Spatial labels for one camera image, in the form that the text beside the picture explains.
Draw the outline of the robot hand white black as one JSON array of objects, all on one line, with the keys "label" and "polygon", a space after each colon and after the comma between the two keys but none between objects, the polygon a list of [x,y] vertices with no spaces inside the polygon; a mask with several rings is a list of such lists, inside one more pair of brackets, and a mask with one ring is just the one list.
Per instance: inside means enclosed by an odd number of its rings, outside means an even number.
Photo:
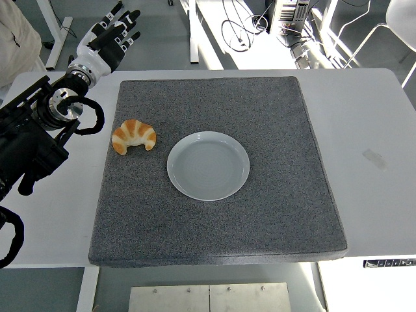
[{"label": "robot hand white black", "polygon": [[123,7],[123,2],[118,1],[88,30],[77,47],[77,57],[68,65],[68,73],[84,75],[92,85],[118,68],[127,50],[140,38],[140,32],[131,31],[141,11],[127,10],[117,18]]}]

